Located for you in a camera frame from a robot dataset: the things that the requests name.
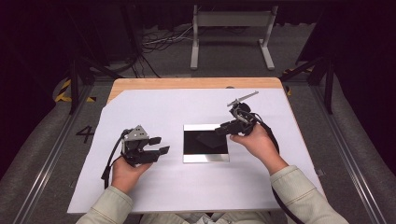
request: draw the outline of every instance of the table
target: table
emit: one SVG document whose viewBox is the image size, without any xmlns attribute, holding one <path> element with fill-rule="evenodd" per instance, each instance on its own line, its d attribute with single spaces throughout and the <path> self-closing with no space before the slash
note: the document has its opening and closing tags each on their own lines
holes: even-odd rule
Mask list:
<svg viewBox="0 0 396 224">
<path fill-rule="evenodd" d="M 100 196 L 103 192 L 100 176 L 110 153 L 108 149 L 114 146 L 120 129 L 137 124 L 152 136 L 160 133 L 161 144 L 171 147 L 141 177 L 132 192 L 133 213 L 279 209 L 268 172 L 259 160 L 231 140 L 227 141 L 230 162 L 182 162 L 183 124 L 229 121 L 232 116 L 225 99 L 233 101 L 235 96 L 252 91 L 259 94 L 249 98 L 247 104 L 272 127 L 282 157 L 299 166 L 323 193 L 277 78 L 118 79 L 102 112 L 68 213 L 86 212 Z"/>
</svg>

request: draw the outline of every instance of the person's right hand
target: person's right hand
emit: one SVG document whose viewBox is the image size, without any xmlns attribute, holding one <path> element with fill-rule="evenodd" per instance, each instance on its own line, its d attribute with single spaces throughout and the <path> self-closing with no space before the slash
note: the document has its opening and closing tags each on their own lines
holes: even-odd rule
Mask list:
<svg viewBox="0 0 396 224">
<path fill-rule="evenodd" d="M 288 166 L 277 153 L 267 131 L 259 123 L 253 127 L 253 131 L 249 135 L 232 134 L 230 139 L 244 146 L 253 156 L 262 161 L 270 175 Z"/>
</svg>

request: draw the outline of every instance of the white paper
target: white paper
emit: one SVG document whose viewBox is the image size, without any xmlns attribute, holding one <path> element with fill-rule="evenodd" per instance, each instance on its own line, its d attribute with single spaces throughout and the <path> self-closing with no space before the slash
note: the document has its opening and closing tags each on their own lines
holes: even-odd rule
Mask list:
<svg viewBox="0 0 396 224">
<path fill-rule="evenodd" d="M 67 212 L 86 213 L 96 202 L 104 191 L 101 175 L 112 148 L 123 130 L 139 124 L 150 137 L 163 139 L 145 149 L 170 148 L 139 179 L 131 193 L 132 212 L 279 208 L 265 167 L 229 139 L 230 162 L 183 163 L 183 125 L 230 121 L 227 104 L 254 91 L 259 94 L 244 102 L 271 127 L 285 161 L 297 165 L 323 193 L 283 89 L 136 90 L 122 92 L 103 109 Z"/>
</svg>

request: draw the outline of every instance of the person's left hand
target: person's left hand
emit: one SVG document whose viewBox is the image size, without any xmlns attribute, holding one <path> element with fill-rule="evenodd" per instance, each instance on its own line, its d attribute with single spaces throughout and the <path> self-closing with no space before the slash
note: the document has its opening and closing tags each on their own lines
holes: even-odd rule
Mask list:
<svg viewBox="0 0 396 224">
<path fill-rule="evenodd" d="M 123 157 L 119 157 L 113 164 L 113 176 L 111 186 L 128 194 L 137 184 L 139 177 L 147 171 L 152 163 L 141 164 L 133 167 Z"/>
</svg>

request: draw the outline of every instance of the person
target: person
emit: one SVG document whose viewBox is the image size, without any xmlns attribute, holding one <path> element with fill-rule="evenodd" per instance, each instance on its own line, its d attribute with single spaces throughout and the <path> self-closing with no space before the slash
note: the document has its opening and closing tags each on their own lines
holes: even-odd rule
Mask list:
<svg viewBox="0 0 396 224">
<path fill-rule="evenodd" d="M 335 212 L 315 186 L 295 165 L 288 165 L 277 153 L 267 132 L 256 124 L 250 135 L 230 135 L 232 141 L 244 146 L 259 159 L 270 174 L 271 185 L 281 201 L 303 223 L 337 223 L 347 221 Z M 78 220 L 85 223 L 123 223 L 133 207 L 128 193 L 151 164 L 130 166 L 124 158 L 114 162 L 111 186 L 108 187 L 91 210 Z M 141 224 L 269 224 L 273 223 L 265 212 L 147 214 Z M 288 217 L 288 223 L 294 223 Z"/>
</svg>

